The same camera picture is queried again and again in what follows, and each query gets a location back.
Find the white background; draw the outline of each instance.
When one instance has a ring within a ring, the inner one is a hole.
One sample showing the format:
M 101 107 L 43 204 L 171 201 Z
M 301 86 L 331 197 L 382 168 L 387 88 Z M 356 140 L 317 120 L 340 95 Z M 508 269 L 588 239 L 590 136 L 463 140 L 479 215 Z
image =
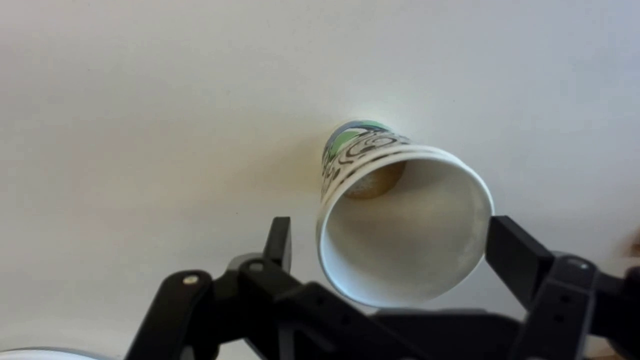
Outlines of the white background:
M 0 1 L 0 348 L 121 357 L 164 275 L 220 273 L 275 213 L 293 273 L 323 281 L 319 150 L 352 118 L 458 154 L 497 212 L 619 273 L 640 225 L 637 15 L 636 0 Z M 522 313 L 485 266 L 424 305 Z

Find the white table surface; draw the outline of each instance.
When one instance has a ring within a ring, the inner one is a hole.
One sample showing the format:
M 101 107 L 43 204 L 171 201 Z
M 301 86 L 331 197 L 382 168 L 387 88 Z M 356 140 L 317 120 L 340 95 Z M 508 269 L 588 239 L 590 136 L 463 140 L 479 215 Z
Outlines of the white table surface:
M 0 348 L 121 357 L 164 275 L 220 273 L 277 213 L 293 273 L 323 281 L 319 150 L 352 118 L 458 154 L 497 212 L 619 273 L 637 18 L 636 0 L 0 1 Z M 424 305 L 522 313 L 485 266 Z

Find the paper cup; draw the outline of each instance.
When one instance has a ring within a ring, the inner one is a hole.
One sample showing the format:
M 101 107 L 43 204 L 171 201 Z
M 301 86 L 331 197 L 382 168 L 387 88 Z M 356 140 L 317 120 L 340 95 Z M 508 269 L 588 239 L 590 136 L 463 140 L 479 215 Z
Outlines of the paper cup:
M 322 165 L 319 264 L 345 298 L 415 305 L 481 260 L 491 195 L 453 154 L 348 122 L 325 142 Z

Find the black metal bracket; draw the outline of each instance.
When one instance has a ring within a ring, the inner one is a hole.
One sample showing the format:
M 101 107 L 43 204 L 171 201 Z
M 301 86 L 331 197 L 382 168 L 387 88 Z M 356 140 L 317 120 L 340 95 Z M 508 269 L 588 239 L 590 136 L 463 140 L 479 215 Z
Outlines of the black metal bracket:
M 506 215 L 491 218 L 485 260 L 527 307 L 525 322 L 466 310 L 366 315 L 290 275 L 290 250 L 290 218 L 274 218 L 260 256 L 216 279 L 200 269 L 165 278 L 126 360 L 210 360 L 239 337 L 265 360 L 576 360 L 585 334 L 640 357 L 640 268 L 601 273 L 547 252 Z

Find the cup rim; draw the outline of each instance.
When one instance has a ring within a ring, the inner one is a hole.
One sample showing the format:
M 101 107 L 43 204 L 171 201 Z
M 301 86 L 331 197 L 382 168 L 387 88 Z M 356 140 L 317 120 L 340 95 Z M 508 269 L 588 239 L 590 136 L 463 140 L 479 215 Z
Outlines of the cup rim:
M 372 162 L 372 164 L 364 164 L 361 162 L 368 162 L 384 151 L 392 151 L 387 158 L 382 158 L 377 162 Z M 470 176 L 477 187 L 481 189 L 484 197 L 485 197 L 485 205 L 489 209 L 489 215 L 493 213 L 493 197 L 485 186 L 485 181 L 479 178 L 479 174 L 476 169 L 471 169 L 467 164 L 463 164 L 458 155 L 441 150 L 441 148 L 433 148 L 433 146 L 395 146 L 395 148 L 384 148 L 379 151 L 373 151 L 369 155 L 364 155 L 359 158 L 358 162 L 354 162 L 340 178 L 343 178 L 345 174 L 350 174 L 352 169 L 358 168 L 359 164 L 359 172 L 354 174 L 352 178 L 343 179 L 341 184 L 337 181 L 337 178 L 333 179 L 333 184 L 340 184 L 340 186 L 330 186 L 323 195 L 322 195 L 322 205 L 319 205 L 319 213 L 317 213 L 317 222 L 316 222 L 316 245 L 317 245 L 317 260 L 319 260 L 319 268 L 325 275 L 325 279 L 341 294 L 345 296 L 348 299 L 356 302 L 356 304 L 361 304 L 361 305 L 369 305 L 369 307 L 405 307 L 405 305 L 411 305 L 411 304 L 382 304 L 377 299 L 359 299 L 359 298 L 354 298 L 352 294 L 348 294 L 341 286 L 337 286 L 333 281 L 333 278 L 330 275 L 328 268 L 325 268 L 325 262 L 323 262 L 323 256 L 322 256 L 322 242 L 323 242 L 323 233 L 325 233 L 325 224 L 328 224 L 328 218 L 333 209 L 333 205 L 337 204 L 337 200 L 343 195 L 343 191 L 356 184 L 359 178 L 364 178 L 366 174 L 377 169 L 377 168 L 384 168 L 387 164 L 394 164 L 394 162 L 407 162 L 407 159 L 433 159 L 433 162 L 444 162 L 444 164 L 449 164 L 449 165 L 455 165 L 459 168 L 466 176 Z M 476 264 L 470 268 L 467 273 L 463 273 L 463 278 L 459 278 L 458 281 L 453 281 L 452 286 L 444 287 L 439 294 L 435 296 L 429 296 L 429 298 L 424 298 L 424 299 L 433 299 L 433 298 L 439 298 L 441 294 L 449 291 L 452 287 L 463 283 L 471 272 L 476 272 L 477 264 L 484 260 L 484 250 L 481 253 L 477 256 Z

